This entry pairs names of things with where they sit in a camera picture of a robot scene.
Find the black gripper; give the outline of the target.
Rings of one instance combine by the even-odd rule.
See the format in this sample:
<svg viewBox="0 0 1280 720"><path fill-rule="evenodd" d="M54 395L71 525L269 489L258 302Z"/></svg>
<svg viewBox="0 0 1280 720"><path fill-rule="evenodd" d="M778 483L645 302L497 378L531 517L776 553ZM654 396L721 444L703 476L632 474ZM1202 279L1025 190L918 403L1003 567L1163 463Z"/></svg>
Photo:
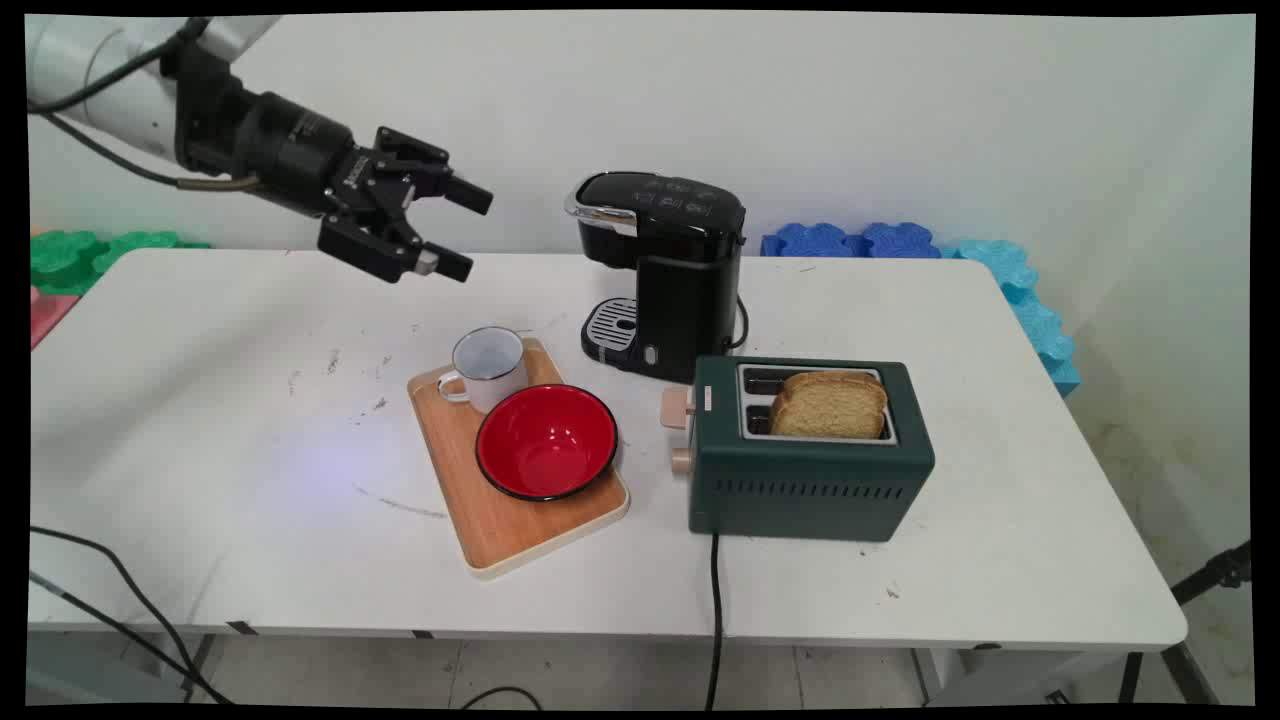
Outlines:
<svg viewBox="0 0 1280 720"><path fill-rule="evenodd" d="M425 240L407 218L424 197L488 214L493 193L462 178L444 149L389 127L361 146L329 117L247 90L229 61L195 42L164 56L163 77L175 85L174 154L183 169L255 179L251 193L325 215L317 249L378 279L468 278L471 258Z"/></svg>

